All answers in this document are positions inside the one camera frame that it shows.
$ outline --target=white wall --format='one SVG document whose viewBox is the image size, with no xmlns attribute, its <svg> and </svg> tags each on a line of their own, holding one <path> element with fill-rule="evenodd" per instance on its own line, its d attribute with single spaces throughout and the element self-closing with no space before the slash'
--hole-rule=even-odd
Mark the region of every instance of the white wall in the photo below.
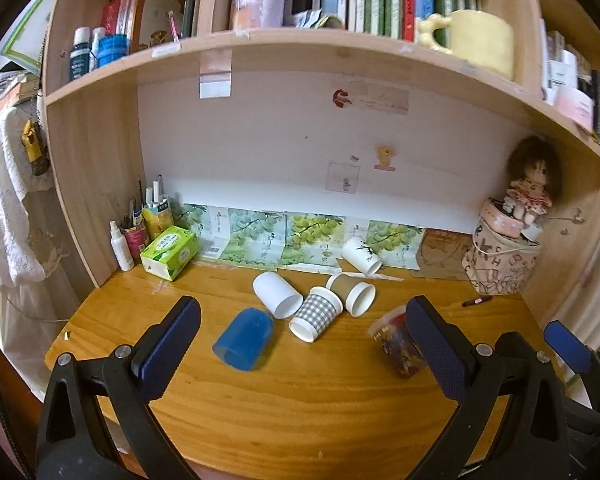
<svg viewBox="0 0 600 480">
<path fill-rule="evenodd" d="M 503 194 L 505 163 L 529 130 L 460 101 L 411 89 L 408 115 L 337 108 L 343 76 L 234 73 L 232 97 L 200 100 L 198 80 L 138 87 L 148 179 L 184 202 L 341 214 L 470 232 Z M 391 145 L 396 171 L 378 171 Z M 360 158 L 354 195 L 324 189 L 329 162 Z"/>
</svg>

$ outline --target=yellow mug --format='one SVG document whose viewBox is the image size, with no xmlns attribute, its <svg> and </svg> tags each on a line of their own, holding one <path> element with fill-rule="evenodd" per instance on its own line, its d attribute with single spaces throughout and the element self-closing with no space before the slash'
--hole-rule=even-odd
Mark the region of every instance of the yellow mug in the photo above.
<svg viewBox="0 0 600 480">
<path fill-rule="evenodd" d="M 433 39 L 433 31 L 439 28 L 449 28 L 451 48 Z M 455 10 L 448 17 L 432 14 L 420 22 L 420 43 L 513 79 L 513 28 L 488 12 Z"/>
</svg>

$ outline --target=snack package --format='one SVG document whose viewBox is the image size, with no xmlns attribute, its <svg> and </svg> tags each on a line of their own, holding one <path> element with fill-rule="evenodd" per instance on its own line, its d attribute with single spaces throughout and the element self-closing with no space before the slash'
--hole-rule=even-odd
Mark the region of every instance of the snack package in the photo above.
<svg viewBox="0 0 600 480">
<path fill-rule="evenodd" d="M 171 214 L 169 201 L 165 200 L 156 207 L 145 207 L 142 209 L 142 218 L 146 222 L 149 238 L 155 240 L 166 228 L 173 225 L 173 214 Z"/>
<path fill-rule="evenodd" d="M 380 343 L 398 373 L 408 378 L 424 370 L 427 363 L 407 330 L 406 310 L 405 304 L 394 308 L 373 323 L 367 333 Z"/>
</svg>

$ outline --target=bottle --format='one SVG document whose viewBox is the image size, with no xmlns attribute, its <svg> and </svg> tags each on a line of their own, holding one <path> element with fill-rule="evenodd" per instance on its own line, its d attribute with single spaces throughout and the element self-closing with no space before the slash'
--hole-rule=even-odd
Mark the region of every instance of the bottle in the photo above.
<svg viewBox="0 0 600 480">
<path fill-rule="evenodd" d="M 74 47 L 71 49 L 69 80 L 73 81 L 89 73 L 89 56 L 91 29 L 89 27 L 76 28 L 74 32 Z"/>
<path fill-rule="evenodd" d="M 131 270 L 134 268 L 134 259 L 131 257 L 129 246 L 126 243 L 125 237 L 120 232 L 118 224 L 113 220 L 109 222 L 111 226 L 111 247 L 116 255 L 118 265 L 122 270 Z"/>
<path fill-rule="evenodd" d="M 97 27 L 93 29 L 93 39 L 91 40 L 91 55 L 89 56 L 89 72 L 93 72 L 98 67 L 98 51 L 100 49 L 100 40 L 107 35 L 107 29 Z"/>
</svg>

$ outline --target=doll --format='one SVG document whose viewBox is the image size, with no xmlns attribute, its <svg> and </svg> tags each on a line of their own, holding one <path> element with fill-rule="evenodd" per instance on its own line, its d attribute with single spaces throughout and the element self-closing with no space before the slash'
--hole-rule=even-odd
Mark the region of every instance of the doll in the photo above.
<svg viewBox="0 0 600 480">
<path fill-rule="evenodd" d="M 511 183 L 502 208 L 525 227 L 546 214 L 562 192 L 562 168 L 554 148 L 536 136 L 520 141 L 507 161 Z"/>
</svg>

